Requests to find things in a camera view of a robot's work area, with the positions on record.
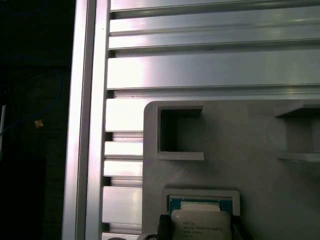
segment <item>aluminum frame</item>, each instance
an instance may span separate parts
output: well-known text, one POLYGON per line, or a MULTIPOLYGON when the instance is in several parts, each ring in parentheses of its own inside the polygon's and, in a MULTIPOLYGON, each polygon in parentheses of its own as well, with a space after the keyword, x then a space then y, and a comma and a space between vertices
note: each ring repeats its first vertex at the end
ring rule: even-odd
POLYGON ((85 239, 95 9, 95 0, 76 1, 63 203, 63 240, 85 239))
POLYGON ((109 45, 110 5, 110 0, 97 0, 96 2, 86 203, 86 240, 101 240, 102 238, 102 178, 103 159, 105 158, 107 46, 109 45))

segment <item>gray plastic mount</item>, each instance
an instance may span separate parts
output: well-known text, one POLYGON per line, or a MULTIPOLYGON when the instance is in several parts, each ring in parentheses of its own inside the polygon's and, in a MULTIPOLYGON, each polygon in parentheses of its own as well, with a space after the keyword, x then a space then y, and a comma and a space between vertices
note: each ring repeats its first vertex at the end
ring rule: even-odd
POLYGON ((204 104, 202 101, 151 102, 144 110, 144 139, 148 139, 148 151, 155 160, 203 161, 203 152, 179 151, 177 149, 177 119, 198 118, 204 104))
POLYGON ((273 111, 275 117, 285 119, 288 129, 287 152, 281 152, 278 158, 301 163, 319 163, 320 101, 298 100, 275 107, 273 111))
MULTIPOLYGON (((292 160, 278 160, 279 153, 284 152, 315 153, 309 120, 316 120, 317 116, 282 118, 274 115, 275 108, 296 102, 185 102, 178 104, 178 109, 182 108, 180 112, 177 111, 178 102, 150 103, 144 111, 142 233, 155 233, 159 216, 167 213, 164 206, 167 199, 164 200, 163 195, 166 187, 182 190, 232 189, 241 194, 241 223, 256 239, 318 239, 320 188, 319 181, 310 176, 316 175, 315 165, 319 163, 298 164, 292 160), (185 105, 187 110, 190 106, 194 110, 184 112, 182 106, 185 105), (163 115, 172 119, 163 129, 176 130, 177 136, 175 139, 175 134, 169 131, 168 141, 162 142, 169 145, 159 149, 160 140, 163 140, 159 138, 163 127, 161 121, 166 123, 166 118, 158 120, 162 106, 173 106, 174 111, 163 115), (205 160, 155 159, 159 156, 156 154, 158 150, 201 152, 205 154, 205 160), (303 169, 313 167, 310 169, 312 172, 299 174, 297 167, 300 165, 303 169)), ((177 194, 172 193, 171 199, 189 194, 194 197, 185 199, 213 199, 199 196, 201 193, 195 191, 177 194)))

